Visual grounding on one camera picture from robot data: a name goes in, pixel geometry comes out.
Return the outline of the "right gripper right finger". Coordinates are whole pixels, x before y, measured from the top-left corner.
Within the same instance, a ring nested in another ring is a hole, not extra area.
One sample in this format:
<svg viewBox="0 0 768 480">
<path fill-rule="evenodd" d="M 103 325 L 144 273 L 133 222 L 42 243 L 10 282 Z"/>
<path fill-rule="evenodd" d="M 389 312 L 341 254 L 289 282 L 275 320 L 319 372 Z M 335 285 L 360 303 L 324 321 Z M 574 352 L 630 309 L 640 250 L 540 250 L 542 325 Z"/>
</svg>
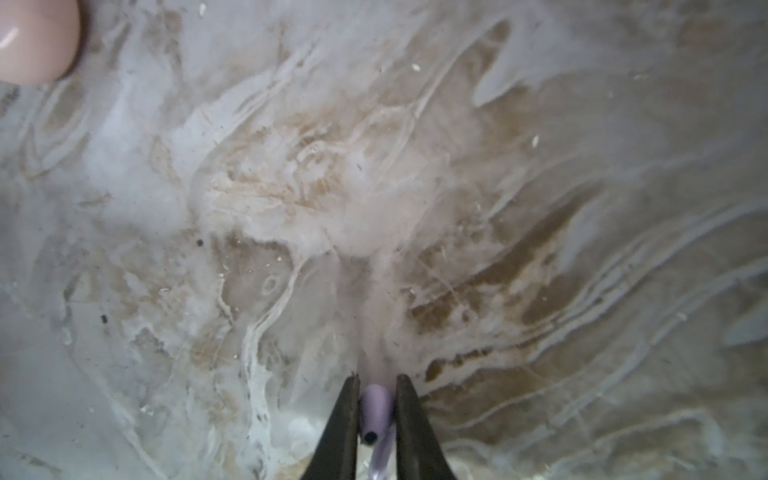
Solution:
<svg viewBox="0 0 768 480">
<path fill-rule="evenodd" d="M 399 374 L 395 392 L 398 480 L 456 480 L 408 375 Z"/>
</svg>

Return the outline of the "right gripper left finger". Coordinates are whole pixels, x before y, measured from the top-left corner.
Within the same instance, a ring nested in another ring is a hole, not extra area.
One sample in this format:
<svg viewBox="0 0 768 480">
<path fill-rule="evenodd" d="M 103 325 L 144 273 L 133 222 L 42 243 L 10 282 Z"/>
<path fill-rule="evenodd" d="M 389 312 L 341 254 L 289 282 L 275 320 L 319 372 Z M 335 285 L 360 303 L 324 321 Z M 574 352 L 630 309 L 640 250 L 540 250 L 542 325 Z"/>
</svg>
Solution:
<svg viewBox="0 0 768 480">
<path fill-rule="evenodd" d="M 355 480 L 360 423 L 360 378 L 344 382 L 301 480 Z"/>
</svg>

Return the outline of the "pink earbud charging case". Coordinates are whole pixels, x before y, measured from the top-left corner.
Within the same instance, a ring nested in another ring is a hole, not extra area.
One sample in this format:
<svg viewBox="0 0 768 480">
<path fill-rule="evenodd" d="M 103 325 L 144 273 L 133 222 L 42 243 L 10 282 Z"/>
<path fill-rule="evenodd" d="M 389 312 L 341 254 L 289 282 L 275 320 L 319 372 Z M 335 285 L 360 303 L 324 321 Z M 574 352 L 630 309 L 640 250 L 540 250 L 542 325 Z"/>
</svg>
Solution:
<svg viewBox="0 0 768 480">
<path fill-rule="evenodd" d="M 63 77 L 77 56 L 82 33 L 76 0 L 1 3 L 1 80 L 38 85 Z"/>
</svg>

